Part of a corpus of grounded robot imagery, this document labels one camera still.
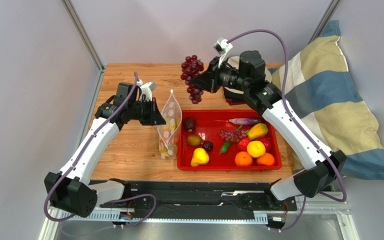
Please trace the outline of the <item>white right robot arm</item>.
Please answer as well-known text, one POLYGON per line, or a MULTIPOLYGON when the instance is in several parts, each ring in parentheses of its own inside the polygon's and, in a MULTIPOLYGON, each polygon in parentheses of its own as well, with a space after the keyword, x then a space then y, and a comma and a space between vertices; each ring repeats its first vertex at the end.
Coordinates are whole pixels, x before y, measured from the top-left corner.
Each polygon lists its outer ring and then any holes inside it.
POLYGON ((333 181, 342 186, 340 171, 346 161, 341 151, 333 151, 319 140, 290 107, 284 93, 266 80, 266 63, 256 50, 239 56, 238 68, 221 56, 206 71, 191 79, 192 85, 210 93, 227 87, 243 92, 246 104, 270 123, 297 154, 303 170, 275 181, 265 192, 273 202, 303 195, 313 198, 333 181))

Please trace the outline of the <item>small orange pumpkin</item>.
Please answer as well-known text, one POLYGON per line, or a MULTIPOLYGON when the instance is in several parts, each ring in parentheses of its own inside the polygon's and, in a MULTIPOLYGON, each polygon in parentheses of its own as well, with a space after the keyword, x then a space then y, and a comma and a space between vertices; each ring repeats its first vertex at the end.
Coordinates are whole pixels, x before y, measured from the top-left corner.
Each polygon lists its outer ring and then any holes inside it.
POLYGON ((168 130, 168 128, 164 128, 163 131, 162 131, 162 137, 165 141, 168 141, 172 135, 174 134, 175 130, 174 131, 170 131, 168 130))

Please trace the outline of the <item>yellow banana bunch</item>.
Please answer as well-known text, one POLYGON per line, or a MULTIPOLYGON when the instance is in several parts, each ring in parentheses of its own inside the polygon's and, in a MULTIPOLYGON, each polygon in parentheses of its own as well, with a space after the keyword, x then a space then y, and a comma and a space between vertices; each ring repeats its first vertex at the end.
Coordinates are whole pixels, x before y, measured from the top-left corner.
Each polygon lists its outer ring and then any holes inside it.
POLYGON ((167 118, 167 129, 169 131, 175 131, 177 128, 177 122, 174 118, 167 118))

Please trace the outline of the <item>dark purple grape bunch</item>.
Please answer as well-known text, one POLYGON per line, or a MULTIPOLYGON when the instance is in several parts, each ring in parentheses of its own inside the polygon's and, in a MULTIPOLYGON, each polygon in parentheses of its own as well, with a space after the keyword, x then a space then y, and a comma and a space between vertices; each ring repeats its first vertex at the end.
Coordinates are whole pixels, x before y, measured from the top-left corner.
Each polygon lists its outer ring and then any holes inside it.
POLYGON ((187 93, 192 104, 196 105, 202 101, 204 90, 192 83, 192 80, 204 70, 204 63, 197 55, 188 55, 181 64, 182 74, 180 79, 187 85, 187 93))

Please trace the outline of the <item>clear dotted zip top bag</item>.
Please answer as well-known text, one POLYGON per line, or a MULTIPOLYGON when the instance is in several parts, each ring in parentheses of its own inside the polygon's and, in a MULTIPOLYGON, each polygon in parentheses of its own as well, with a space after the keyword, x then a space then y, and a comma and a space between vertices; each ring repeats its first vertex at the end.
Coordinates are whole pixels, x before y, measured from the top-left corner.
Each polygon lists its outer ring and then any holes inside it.
POLYGON ((170 96, 162 108, 161 115, 166 123, 157 127, 160 158, 162 160, 175 160, 183 113, 173 89, 170 90, 170 96))

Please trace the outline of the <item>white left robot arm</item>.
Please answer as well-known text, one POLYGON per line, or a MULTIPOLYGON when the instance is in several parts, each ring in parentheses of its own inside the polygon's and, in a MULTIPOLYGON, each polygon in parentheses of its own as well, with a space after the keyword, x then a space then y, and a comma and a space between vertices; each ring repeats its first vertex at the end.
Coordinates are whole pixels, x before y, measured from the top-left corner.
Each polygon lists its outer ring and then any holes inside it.
POLYGON ((73 156, 57 173, 49 172, 44 179, 47 191, 44 213, 48 219, 57 221, 49 214, 50 206, 72 217, 86 218, 95 207, 132 198, 129 182, 111 178, 91 184, 91 176, 109 143, 129 121, 139 121, 143 126, 166 124, 152 96, 156 87, 154 81, 121 82, 116 94, 97 109, 90 130, 73 156))

